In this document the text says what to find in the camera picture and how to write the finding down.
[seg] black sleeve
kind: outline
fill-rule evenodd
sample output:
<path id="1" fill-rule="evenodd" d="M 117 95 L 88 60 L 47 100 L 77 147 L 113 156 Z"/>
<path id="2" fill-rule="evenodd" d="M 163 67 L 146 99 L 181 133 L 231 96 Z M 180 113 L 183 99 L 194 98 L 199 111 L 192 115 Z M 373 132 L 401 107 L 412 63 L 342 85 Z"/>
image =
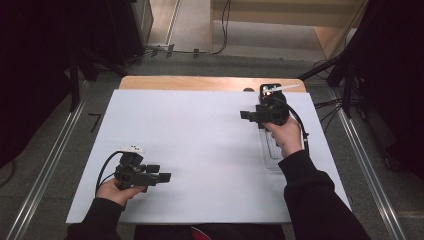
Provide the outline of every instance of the black sleeve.
<path id="1" fill-rule="evenodd" d="M 81 223 L 68 227 L 67 240 L 73 239 L 121 239 L 116 225 L 122 206 L 104 198 L 95 198 Z"/>
<path id="2" fill-rule="evenodd" d="M 355 215 L 334 192 L 327 173 L 318 171 L 308 154 L 298 151 L 279 163 L 296 239 L 370 239 Z"/>

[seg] metal rail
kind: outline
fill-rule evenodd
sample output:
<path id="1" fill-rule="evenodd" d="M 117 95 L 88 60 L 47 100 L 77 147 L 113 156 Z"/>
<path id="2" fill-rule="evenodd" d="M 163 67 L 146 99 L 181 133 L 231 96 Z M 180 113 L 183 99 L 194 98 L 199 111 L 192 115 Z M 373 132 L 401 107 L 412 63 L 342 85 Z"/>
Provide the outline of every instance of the metal rail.
<path id="1" fill-rule="evenodd" d="M 333 99 L 340 98 L 337 89 L 330 88 L 330 93 Z M 386 225 L 390 238 L 396 240 L 407 239 L 396 216 L 396 213 L 390 203 L 390 200 L 387 197 L 376 172 L 374 171 L 374 168 L 368 158 L 364 146 L 362 145 L 358 133 L 356 132 L 352 119 L 348 119 L 344 111 L 339 111 L 339 118 L 355 152 L 356 158 L 358 159 L 362 172 L 364 173 L 365 180 L 368 183 L 371 194 L 374 197 L 375 203 L 377 204 L 378 210 L 381 214 L 384 224 Z"/>
<path id="2" fill-rule="evenodd" d="M 31 222 L 32 217 L 35 214 L 35 211 L 43 197 L 43 194 L 49 184 L 49 181 L 54 173 L 54 170 L 59 162 L 59 159 L 62 155 L 63 150 L 66 147 L 68 139 L 72 134 L 72 131 L 78 121 L 78 118 L 81 114 L 81 111 L 86 102 L 86 96 L 90 89 L 90 84 L 88 81 L 85 81 L 82 85 L 82 98 L 74 112 L 69 113 L 68 118 L 63 125 L 62 130 L 59 133 L 59 136 L 56 139 L 55 144 L 53 145 L 52 150 L 50 151 L 49 156 L 47 157 L 46 162 L 44 163 L 43 168 L 40 171 L 40 174 L 37 177 L 31 191 L 25 198 L 19 214 L 16 217 L 16 220 L 7 236 L 7 239 L 22 239 L 26 229 L 28 228 L 29 223 Z"/>

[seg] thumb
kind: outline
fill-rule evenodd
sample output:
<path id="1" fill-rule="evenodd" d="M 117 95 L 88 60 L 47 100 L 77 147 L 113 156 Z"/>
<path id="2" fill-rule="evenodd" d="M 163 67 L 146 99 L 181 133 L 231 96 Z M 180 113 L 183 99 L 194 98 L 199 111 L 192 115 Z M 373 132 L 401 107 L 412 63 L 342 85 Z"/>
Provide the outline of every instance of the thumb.
<path id="1" fill-rule="evenodd" d="M 124 195 L 126 199 L 131 199 L 143 190 L 144 190 L 144 187 L 142 186 L 134 186 L 134 187 L 130 187 L 128 189 L 122 190 L 121 194 Z"/>

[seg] black camera device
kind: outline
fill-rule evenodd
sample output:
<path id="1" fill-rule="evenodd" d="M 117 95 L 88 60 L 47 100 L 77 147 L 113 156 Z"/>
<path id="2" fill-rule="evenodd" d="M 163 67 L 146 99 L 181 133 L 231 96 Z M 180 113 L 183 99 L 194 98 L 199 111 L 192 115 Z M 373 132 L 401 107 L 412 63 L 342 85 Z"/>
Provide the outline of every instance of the black camera device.
<path id="1" fill-rule="evenodd" d="M 282 90 L 273 91 L 281 87 L 280 84 L 262 84 L 260 86 L 259 104 L 256 112 L 240 111 L 242 119 L 258 123 L 259 129 L 263 129 L 262 123 L 274 123 L 282 126 L 290 116 L 290 109 Z"/>
<path id="2" fill-rule="evenodd" d="M 114 176 L 120 181 L 119 189 L 128 189 L 131 186 L 156 186 L 171 180 L 171 173 L 159 173 L 160 165 L 141 164 L 143 157 L 135 152 L 124 152 Z"/>

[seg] table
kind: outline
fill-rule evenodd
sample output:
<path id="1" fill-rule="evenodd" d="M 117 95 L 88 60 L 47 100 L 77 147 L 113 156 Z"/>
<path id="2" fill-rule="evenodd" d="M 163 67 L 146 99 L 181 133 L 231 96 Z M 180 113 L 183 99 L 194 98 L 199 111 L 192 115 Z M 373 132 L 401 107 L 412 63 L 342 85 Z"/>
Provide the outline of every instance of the table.
<path id="1" fill-rule="evenodd" d="M 240 110 L 253 111 L 258 101 L 257 93 L 241 92 L 244 88 L 276 81 L 305 90 L 297 79 L 125 77 L 109 103 L 67 223 L 84 218 L 106 158 L 117 147 L 132 144 L 146 149 L 144 164 L 159 164 L 172 178 L 130 200 L 120 222 L 290 222 L 284 175 L 266 169 L 257 125 L 239 115 Z M 303 116 L 315 166 L 329 174 L 336 193 L 349 206 L 309 94 L 286 92 L 286 97 Z M 104 176 L 118 162 L 112 159 Z"/>

